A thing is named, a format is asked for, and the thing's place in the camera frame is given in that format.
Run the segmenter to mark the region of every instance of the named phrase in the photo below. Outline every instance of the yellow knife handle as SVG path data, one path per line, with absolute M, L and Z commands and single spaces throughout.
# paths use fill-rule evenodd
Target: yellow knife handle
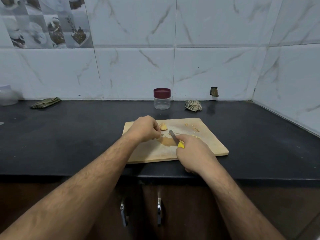
M 178 147 L 184 148 L 184 143 L 182 141 L 179 141 Z

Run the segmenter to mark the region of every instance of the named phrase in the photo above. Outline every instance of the jar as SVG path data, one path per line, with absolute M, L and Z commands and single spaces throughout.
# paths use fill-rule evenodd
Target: jar
M 12 91 L 10 85 L 0 85 L 0 105 L 7 106 L 18 102 L 17 94 Z
M 153 90 L 153 103 L 156 109 L 170 108 L 171 89 L 169 88 L 156 88 Z

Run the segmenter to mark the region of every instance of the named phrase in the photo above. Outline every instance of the hand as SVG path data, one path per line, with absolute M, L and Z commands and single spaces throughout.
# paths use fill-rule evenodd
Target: hand
M 187 172 L 201 175 L 210 165 L 220 166 L 214 153 L 201 139 L 185 134 L 177 135 L 177 139 L 184 142 L 184 148 L 178 147 L 176 154 Z
M 139 117 L 128 130 L 139 142 L 160 138 L 161 130 L 157 121 L 151 116 Z

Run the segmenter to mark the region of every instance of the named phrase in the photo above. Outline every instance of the black countertop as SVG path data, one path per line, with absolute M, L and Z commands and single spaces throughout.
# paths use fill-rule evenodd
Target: black countertop
M 172 101 L 62 101 L 32 110 L 34 101 L 0 107 L 0 175 L 70 177 L 122 134 L 125 122 L 200 118 L 230 151 L 218 157 L 230 175 L 248 184 L 320 186 L 320 138 L 252 102 L 203 101 L 201 112 Z M 179 161 L 127 165 L 120 181 L 198 184 Z

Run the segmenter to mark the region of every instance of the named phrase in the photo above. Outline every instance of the folded cloth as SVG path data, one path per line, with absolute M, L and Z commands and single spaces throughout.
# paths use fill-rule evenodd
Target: folded cloth
M 186 106 L 184 107 L 185 109 L 197 112 L 202 110 L 201 103 L 199 100 L 188 100 L 186 101 Z
M 47 108 L 48 106 L 52 105 L 52 104 L 55 104 L 55 103 L 58 103 L 60 102 L 61 99 L 58 98 L 58 97 L 55 97 L 55 98 L 46 98 L 46 99 L 43 99 L 39 102 L 36 102 L 34 105 L 31 105 L 30 108 L 32 109 L 44 109 L 44 108 Z

